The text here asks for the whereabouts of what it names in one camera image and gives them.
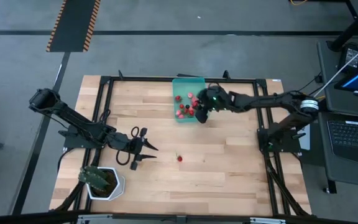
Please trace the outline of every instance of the floor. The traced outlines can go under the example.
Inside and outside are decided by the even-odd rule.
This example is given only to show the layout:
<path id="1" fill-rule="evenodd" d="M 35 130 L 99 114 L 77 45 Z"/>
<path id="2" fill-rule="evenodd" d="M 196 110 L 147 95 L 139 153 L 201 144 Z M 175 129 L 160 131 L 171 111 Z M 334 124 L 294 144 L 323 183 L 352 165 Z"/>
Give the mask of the floor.
<path id="1" fill-rule="evenodd" d="M 49 30 L 61 0 L 0 0 L 0 30 Z M 353 1 L 358 11 L 358 1 Z M 343 3 L 287 0 L 102 0 L 96 30 L 344 30 L 353 21 Z M 49 36 L 0 35 L 0 215 L 10 213 L 41 116 L 29 110 L 38 88 L 52 87 L 62 53 L 46 53 Z M 302 87 L 320 71 L 317 37 L 94 36 L 87 53 L 73 53 L 60 95 L 75 105 L 83 75 L 279 78 L 285 90 Z M 312 83 L 306 92 L 316 88 Z M 61 127 L 50 123 L 24 213 L 48 210 L 62 153 Z M 321 191 L 322 167 L 304 166 L 313 214 L 358 221 L 358 186 Z M 133 223 L 115 221 L 115 223 Z"/>

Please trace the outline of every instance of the wooden tabletop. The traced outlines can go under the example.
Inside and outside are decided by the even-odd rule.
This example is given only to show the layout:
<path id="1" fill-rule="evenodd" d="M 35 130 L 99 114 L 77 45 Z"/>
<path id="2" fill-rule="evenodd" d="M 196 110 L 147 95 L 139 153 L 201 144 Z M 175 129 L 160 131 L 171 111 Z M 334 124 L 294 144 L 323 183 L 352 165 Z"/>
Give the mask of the wooden tabletop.
<path id="1" fill-rule="evenodd" d="M 84 76 L 76 111 L 91 119 L 100 76 Z M 253 94 L 252 85 L 222 83 L 226 91 Z M 267 80 L 270 94 L 283 91 L 280 80 Z M 103 91 L 103 111 L 107 85 Z M 170 82 L 114 82 L 107 124 L 130 136 L 132 127 L 148 128 L 146 137 L 159 151 L 139 162 L 136 171 L 116 163 L 116 150 L 102 150 L 100 166 L 115 167 L 126 178 L 125 192 L 111 201 L 92 203 L 93 212 L 188 215 L 271 215 L 269 188 L 262 154 L 258 150 L 256 110 L 235 114 L 210 113 L 205 124 L 177 123 L 173 115 Z M 272 109 L 275 121 L 288 112 Z M 84 149 L 67 154 L 61 163 L 50 208 L 59 206 L 78 182 Z M 177 161 L 177 154 L 183 158 Z M 300 163 L 281 153 L 285 183 L 304 210 L 310 211 Z M 127 154 L 119 155 L 125 161 Z M 281 198 L 276 186 L 279 210 Z M 84 189 L 81 208 L 85 206 Z"/>

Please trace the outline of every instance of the green plant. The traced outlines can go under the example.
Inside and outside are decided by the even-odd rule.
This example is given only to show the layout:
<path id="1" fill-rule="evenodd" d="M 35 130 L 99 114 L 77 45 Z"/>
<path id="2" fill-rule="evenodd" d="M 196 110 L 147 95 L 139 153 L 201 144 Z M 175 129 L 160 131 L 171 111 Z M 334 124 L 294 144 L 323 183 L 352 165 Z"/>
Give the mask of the green plant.
<path id="1" fill-rule="evenodd" d="M 107 177 L 108 175 L 103 171 L 99 170 L 97 167 L 86 166 L 84 168 L 81 168 L 81 172 L 78 175 L 78 180 L 89 184 L 96 190 L 105 192 L 107 186 L 110 185 L 110 183 L 106 180 Z"/>

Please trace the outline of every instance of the plastic bin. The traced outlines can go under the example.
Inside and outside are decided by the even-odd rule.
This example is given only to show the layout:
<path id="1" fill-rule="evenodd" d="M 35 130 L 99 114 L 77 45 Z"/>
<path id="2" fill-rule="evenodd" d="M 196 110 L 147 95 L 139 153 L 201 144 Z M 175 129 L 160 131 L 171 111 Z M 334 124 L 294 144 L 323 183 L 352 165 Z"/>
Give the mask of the plastic bin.
<path id="1" fill-rule="evenodd" d="M 179 105 L 183 103 L 183 105 L 191 106 L 191 99 L 187 97 L 188 93 L 192 93 L 193 96 L 197 96 L 197 94 L 206 88 L 205 79 L 204 78 L 175 78 L 172 80 L 172 90 L 173 90 L 173 115 L 177 122 L 185 123 L 185 122 L 197 122 L 197 119 L 194 117 L 188 118 L 185 116 L 183 119 L 179 119 L 176 116 L 176 111 L 179 110 Z M 181 96 L 181 102 L 176 102 L 175 97 Z"/>

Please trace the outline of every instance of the white pot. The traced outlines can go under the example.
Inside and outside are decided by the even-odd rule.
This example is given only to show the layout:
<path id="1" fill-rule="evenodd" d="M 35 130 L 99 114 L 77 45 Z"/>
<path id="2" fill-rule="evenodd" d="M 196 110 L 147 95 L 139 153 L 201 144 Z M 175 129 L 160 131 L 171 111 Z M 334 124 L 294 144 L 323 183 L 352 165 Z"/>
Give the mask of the white pot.
<path id="1" fill-rule="evenodd" d="M 115 198 L 118 198 L 120 195 L 122 195 L 124 193 L 124 188 L 125 188 L 125 178 L 123 176 L 119 175 L 115 168 L 112 168 L 112 167 L 98 167 L 98 169 L 113 171 L 114 175 L 116 176 L 116 179 L 117 179 L 117 187 L 113 190 L 113 192 L 111 192 L 110 196 L 108 196 L 108 197 L 98 197 L 98 196 L 93 195 L 93 193 L 91 191 L 91 186 L 89 184 L 86 184 L 86 188 L 88 189 L 89 197 L 92 200 L 108 200 L 108 201 L 111 201 L 111 200 L 114 200 Z"/>

